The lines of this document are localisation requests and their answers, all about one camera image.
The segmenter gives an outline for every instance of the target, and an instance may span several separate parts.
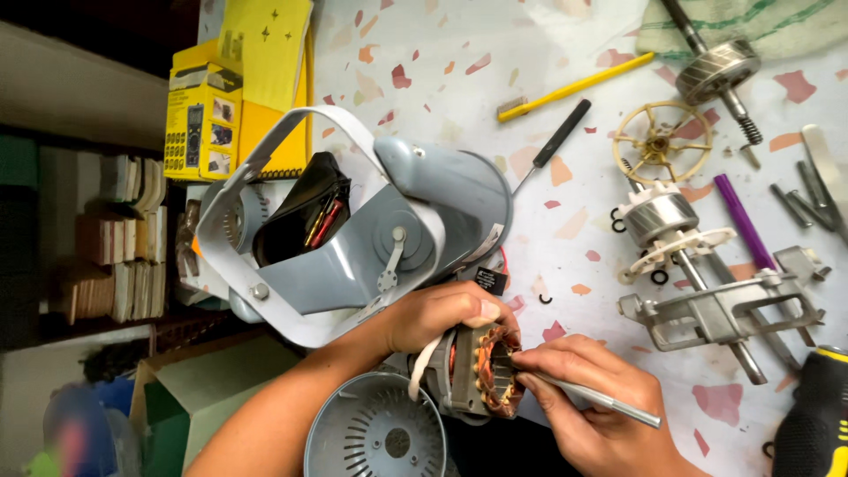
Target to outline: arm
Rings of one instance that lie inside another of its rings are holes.
[[[472,282],[406,295],[252,397],[212,436],[187,476],[299,474],[312,422],[339,386],[393,352],[420,351],[456,324],[477,328],[495,320],[517,328],[512,310]]]
[[[583,475],[706,477],[680,455],[668,430],[660,382],[601,343],[573,334],[513,355],[516,366],[606,393],[662,417],[652,429],[602,406],[578,411],[557,387],[531,373],[517,379],[536,397],[562,456]]]

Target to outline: yellow handle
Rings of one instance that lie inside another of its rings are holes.
[[[586,89],[587,87],[594,86],[600,83],[601,81],[605,81],[612,78],[613,76],[618,76],[621,75],[621,73],[632,70],[633,68],[638,68],[642,65],[647,65],[652,59],[654,59],[653,52],[645,53],[638,58],[631,59],[630,61],[621,63],[618,66],[613,66],[612,68],[603,70],[596,75],[592,75],[588,78],[583,78],[580,81],[573,82],[572,84],[566,87],[561,87],[553,93],[543,96],[542,98],[539,98],[535,101],[531,101],[527,104],[522,104],[521,106],[516,106],[513,109],[500,113],[498,114],[498,121],[507,122],[509,120],[513,120],[520,115],[529,113],[530,111],[538,108],[543,104],[550,103],[551,101],[556,101],[557,99],[563,99],[564,97],[570,94],[574,94],[578,91]]]

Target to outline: gray stand fan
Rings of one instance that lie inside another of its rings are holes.
[[[430,398],[410,381],[366,373],[332,393],[312,423],[305,477],[442,477],[444,427]]]

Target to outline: hand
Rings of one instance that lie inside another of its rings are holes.
[[[662,427],[653,429],[598,405],[578,411],[558,387],[533,374],[519,373],[518,381],[536,396],[547,415],[562,456],[583,475],[706,475],[674,446],[657,378],[601,343],[573,334],[517,352],[512,359],[526,372],[541,371],[588,386],[662,418]]]
[[[434,338],[464,323],[497,321],[518,330],[512,310],[474,282],[451,282],[414,291],[365,323],[378,327],[391,352],[417,353]]]

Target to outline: purple handle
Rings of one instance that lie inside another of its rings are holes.
[[[730,185],[727,174],[715,176],[713,177],[713,180],[718,186],[718,191],[721,192],[722,197],[724,197],[724,204],[727,205],[730,216],[734,219],[734,222],[736,222],[736,227],[739,229],[739,235],[742,236],[742,239],[748,245],[750,254],[754,256],[754,265],[756,268],[758,270],[763,268],[777,270],[777,267],[774,266],[772,256],[769,255],[768,250],[766,250],[766,245],[764,245],[762,240],[760,240],[760,236],[756,233],[754,224],[750,223],[748,213],[745,212],[745,208],[742,206],[742,203],[739,202],[739,197],[737,197],[736,191],[734,191],[734,186]]]

